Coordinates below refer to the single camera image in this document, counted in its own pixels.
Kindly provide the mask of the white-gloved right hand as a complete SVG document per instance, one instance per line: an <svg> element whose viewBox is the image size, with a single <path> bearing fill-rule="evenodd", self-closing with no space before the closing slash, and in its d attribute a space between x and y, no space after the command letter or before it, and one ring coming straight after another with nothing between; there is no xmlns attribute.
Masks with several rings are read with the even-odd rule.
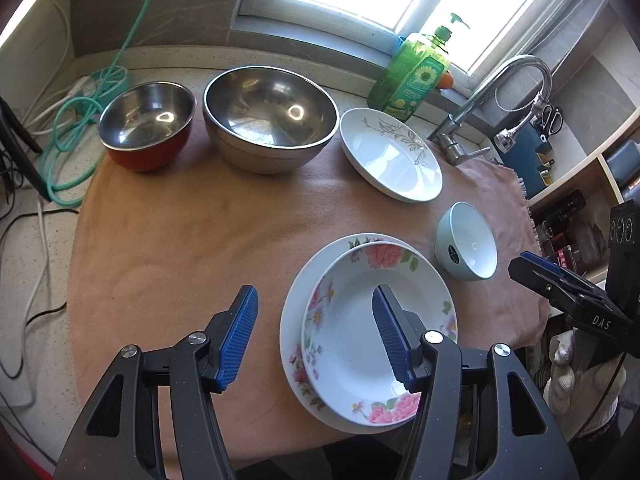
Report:
<svg viewBox="0 0 640 480"><path fill-rule="evenodd" d="M544 400L562 422L578 422L593 411L607 411L626 380L621 367L610 390L605 392L624 358L619 354L608 362L590 366L585 350L578 348L576 334L576 330L568 330L554 335L549 344L551 376L544 386Z"/></svg>

